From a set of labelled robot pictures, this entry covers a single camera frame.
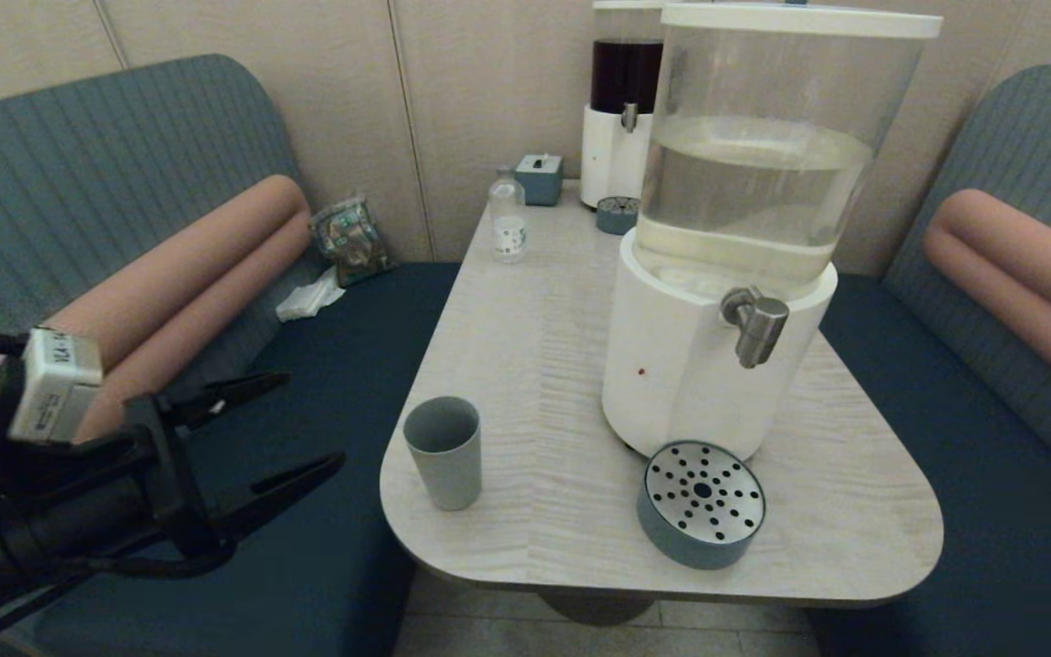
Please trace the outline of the white crumpled tissue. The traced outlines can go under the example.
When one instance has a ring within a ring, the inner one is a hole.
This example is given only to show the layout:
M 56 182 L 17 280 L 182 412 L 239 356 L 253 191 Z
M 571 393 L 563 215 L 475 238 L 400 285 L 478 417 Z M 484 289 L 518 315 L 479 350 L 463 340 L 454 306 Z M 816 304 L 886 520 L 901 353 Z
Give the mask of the white crumpled tissue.
M 293 288 L 291 294 L 276 305 L 276 317 L 280 323 L 313 319 L 322 308 L 337 303 L 345 292 L 338 282 L 338 267 L 331 266 L 308 286 Z

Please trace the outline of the clear plastic bottle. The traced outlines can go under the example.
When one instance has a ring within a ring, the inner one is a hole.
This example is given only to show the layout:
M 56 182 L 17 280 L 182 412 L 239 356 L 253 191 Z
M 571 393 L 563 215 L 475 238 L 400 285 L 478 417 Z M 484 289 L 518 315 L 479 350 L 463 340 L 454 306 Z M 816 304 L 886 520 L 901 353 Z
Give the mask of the clear plastic bottle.
M 489 188 L 494 254 L 504 265 L 526 256 L 526 188 L 515 179 L 513 167 L 497 168 L 497 178 Z

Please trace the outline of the grey-blue ribbed bench backrest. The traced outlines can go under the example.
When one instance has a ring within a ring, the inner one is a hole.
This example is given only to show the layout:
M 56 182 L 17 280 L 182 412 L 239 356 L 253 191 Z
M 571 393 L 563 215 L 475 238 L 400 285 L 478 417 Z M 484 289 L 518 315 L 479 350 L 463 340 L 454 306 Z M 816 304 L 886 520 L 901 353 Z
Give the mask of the grey-blue ribbed bench backrest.
M 1051 227 L 1051 64 L 1017 71 L 980 101 L 884 278 L 888 291 L 1051 450 L 1051 367 L 923 256 L 931 217 L 962 190 L 995 196 Z
M 257 78 L 228 56 L 0 100 L 0 381 L 20 384 L 22 396 L 32 328 L 49 328 L 76 297 L 272 174 L 298 184 L 284 122 Z M 250 357 L 208 360 L 208 371 L 242 378 Z M 176 387 L 188 367 L 147 394 L 200 388 Z

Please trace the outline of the large clear water dispenser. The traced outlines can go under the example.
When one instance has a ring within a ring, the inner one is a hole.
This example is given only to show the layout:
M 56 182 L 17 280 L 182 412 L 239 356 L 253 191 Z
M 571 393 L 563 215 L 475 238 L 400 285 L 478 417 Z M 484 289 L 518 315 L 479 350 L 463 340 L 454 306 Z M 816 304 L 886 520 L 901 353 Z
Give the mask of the large clear water dispenser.
M 937 14 L 669 3 L 641 207 L 619 245 L 601 404 L 650 456 L 709 442 L 753 456 L 838 286 L 834 250 Z M 791 316 L 743 369 L 719 317 L 735 287 Z

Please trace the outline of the small blue perforated drip tray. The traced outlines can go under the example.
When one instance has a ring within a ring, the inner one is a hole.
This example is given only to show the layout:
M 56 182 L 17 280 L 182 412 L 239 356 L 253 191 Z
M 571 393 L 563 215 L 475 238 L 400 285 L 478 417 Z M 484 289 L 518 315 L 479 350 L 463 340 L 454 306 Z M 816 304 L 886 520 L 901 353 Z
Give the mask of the small blue perforated drip tray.
M 595 208 L 596 227 L 609 235 L 626 235 L 637 224 L 641 201 L 628 196 L 609 196 Z

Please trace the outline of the large blue perforated drip tray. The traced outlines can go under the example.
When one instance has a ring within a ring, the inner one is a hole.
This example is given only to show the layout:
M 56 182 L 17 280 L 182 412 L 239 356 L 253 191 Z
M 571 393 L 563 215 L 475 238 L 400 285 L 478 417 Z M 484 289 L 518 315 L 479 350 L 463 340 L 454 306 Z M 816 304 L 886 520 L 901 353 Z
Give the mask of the large blue perforated drip tray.
M 730 567 L 745 556 L 767 513 L 762 484 L 722 446 L 671 442 L 648 458 L 637 516 L 651 545 L 677 564 Z

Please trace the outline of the pink bench bolster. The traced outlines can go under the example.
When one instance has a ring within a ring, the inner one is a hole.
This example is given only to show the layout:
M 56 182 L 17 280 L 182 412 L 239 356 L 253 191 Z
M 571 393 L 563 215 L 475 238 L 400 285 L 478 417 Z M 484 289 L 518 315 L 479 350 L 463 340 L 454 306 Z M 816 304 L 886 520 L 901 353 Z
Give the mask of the pink bench bolster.
M 1051 227 L 995 196 L 948 196 L 923 256 L 1051 367 Z
M 295 180 L 267 176 L 47 319 L 94 338 L 104 370 L 73 442 L 120 428 L 125 401 L 178 378 L 305 253 L 309 217 Z

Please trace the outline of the grey plastic cup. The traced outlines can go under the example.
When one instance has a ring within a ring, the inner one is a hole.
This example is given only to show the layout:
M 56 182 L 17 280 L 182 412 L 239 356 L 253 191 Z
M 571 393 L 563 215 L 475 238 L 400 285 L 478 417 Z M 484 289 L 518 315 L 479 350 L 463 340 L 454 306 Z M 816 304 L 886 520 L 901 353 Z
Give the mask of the grey plastic cup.
M 427 495 L 442 511 L 462 511 L 483 492 L 483 424 L 470 401 L 441 396 L 418 404 L 403 435 Z

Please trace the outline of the steel water dispenser tap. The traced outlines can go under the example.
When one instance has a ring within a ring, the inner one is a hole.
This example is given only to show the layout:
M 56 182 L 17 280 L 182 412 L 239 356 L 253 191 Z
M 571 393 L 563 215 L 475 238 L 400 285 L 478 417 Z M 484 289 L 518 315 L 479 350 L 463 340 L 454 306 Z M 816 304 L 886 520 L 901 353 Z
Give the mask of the steel water dispenser tap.
M 791 308 L 777 297 L 768 297 L 758 287 L 735 287 L 722 297 L 719 317 L 739 329 L 735 357 L 743 369 L 755 369 L 770 360 Z

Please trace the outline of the small blue tissue box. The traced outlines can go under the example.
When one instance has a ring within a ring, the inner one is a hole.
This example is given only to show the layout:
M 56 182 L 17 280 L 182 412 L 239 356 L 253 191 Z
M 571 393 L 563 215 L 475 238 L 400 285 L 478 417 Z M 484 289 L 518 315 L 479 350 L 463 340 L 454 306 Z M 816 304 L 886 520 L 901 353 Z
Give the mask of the small blue tissue box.
M 555 153 L 526 153 L 515 167 L 526 205 L 552 207 L 559 203 L 564 180 L 564 159 Z

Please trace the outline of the crinkled snack bag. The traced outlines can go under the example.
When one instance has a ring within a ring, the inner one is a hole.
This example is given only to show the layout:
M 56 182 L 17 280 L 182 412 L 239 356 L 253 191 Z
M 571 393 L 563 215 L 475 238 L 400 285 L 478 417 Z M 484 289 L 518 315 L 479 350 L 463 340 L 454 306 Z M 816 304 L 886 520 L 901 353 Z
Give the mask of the crinkled snack bag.
M 335 267 L 335 276 L 343 288 L 398 266 L 389 254 L 362 193 L 327 205 L 310 217 L 309 225 L 320 254 Z

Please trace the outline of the dark blue bench seat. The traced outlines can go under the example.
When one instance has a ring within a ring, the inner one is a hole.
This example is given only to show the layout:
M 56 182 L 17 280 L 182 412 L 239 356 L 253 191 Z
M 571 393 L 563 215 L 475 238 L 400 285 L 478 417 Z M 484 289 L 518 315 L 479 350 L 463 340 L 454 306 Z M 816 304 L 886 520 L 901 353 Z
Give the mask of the dark blue bench seat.
M 380 467 L 458 265 L 401 265 L 281 326 L 251 370 L 291 382 L 188 442 L 207 494 L 345 453 L 328 483 L 195 579 L 94 578 L 42 612 L 43 657 L 391 657 L 414 564 Z
M 809 609 L 822 657 L 1051 657 L 1051 450 L 879 280 L 839 280 L 821 332 L 937 495 L 931 575 Z

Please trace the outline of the small dark drink dispenser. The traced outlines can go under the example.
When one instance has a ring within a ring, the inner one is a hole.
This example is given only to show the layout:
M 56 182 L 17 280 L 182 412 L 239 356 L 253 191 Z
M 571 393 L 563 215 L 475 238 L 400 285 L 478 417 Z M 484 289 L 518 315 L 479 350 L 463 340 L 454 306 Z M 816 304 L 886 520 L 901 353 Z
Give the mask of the small dark drink dispenser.
M 581 202 L 642 196 L 663 53 L 661 12 L 667 0 L 593 0 L 595 41 L 581 137 Z M 620 112 L 639 107 L 626 134 Z

